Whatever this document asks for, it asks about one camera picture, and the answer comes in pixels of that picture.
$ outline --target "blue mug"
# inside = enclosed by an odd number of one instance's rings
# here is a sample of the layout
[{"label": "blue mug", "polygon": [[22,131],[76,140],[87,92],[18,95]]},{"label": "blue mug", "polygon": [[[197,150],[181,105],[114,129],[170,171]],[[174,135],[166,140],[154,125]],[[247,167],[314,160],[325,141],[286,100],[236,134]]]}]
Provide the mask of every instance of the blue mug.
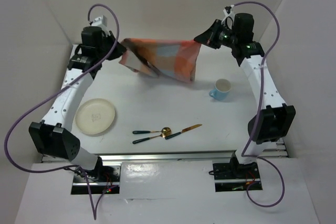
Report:
[{"label": "blue mug", "polygon": [[209,92],[209,95],[221,101],[227,97],[231,90],[231,83],[226,79],[219,79],[216,81],[215,89]]}]

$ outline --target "white plate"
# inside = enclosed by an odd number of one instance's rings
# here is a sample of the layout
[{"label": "white plate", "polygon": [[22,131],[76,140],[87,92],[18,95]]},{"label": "white plate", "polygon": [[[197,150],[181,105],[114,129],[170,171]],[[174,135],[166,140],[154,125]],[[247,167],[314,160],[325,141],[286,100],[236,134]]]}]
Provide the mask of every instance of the white plate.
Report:
[{"label": "white plate", "polygon": [[115,109],[111,102],[96,98],[82,104],[77,110],[75,122],[78,129],[87,135],[96,135],[111,126]]}]

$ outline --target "red wire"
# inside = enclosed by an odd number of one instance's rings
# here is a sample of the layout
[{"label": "red wire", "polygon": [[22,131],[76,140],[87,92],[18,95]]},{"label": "red wire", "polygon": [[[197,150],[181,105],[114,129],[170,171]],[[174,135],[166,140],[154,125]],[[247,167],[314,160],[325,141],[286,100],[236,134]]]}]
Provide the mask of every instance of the red wire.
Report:
[{"label": "red wire", "polygon": [[107,189],[107,186],[109,185],[109,181],[110,181],[110,179],[109,179],[109,176],[107,176],[106,173],[104,173],[104,175],[105,175],[105,177],[106,177],[106,186],[105,186],[105,189],[104,189],[104,190],[106,190],[106,189]]},{"label": "red wire", "polygon": [[252,178],[253,178],[253,182],[256,181],[256,177],[253,175],[253,173],[251,171],[248,171],[248,173],[251,174]]}]

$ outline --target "mug handle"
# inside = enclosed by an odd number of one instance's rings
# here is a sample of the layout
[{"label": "mug handle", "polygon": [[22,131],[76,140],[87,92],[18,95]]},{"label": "mug handle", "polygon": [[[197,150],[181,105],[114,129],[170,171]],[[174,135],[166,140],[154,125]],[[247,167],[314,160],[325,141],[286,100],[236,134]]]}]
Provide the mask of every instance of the mug handle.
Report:
[{"label": "mug handle", "polygon": [[212,90],[209,92],[209,95],[212,97],[212,98],[215,98],[215,90]]}]

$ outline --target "green handle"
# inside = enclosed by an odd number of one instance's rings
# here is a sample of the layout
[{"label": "green handle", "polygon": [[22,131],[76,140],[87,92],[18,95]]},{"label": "green handle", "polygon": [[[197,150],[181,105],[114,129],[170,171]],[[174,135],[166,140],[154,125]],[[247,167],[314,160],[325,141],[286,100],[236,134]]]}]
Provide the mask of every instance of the green handle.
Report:
[{"label": "green handle", "polygon": [[172,137],[178,136],[178,135],[180,135],[180,134],[181,134],[181,132],[177,132],[177,133],[175,133],[175,134],[166,136],[164,139],[168,140],[168,139],[171,139]]},{"label": "green handle", "polygon": [[152,137],[146,137],[146,138],[142,138],[142,139],[138,139],[138,140],[134,140],[132,143],[133,144],[137,144],[137,143],[141,143],[143,141],[147,141],[149,139],[151,139]]},{"label": "green handle", "polygon": [[133,131],[133,134],[147,134],[147,133],[151,133],[151,131]]}]

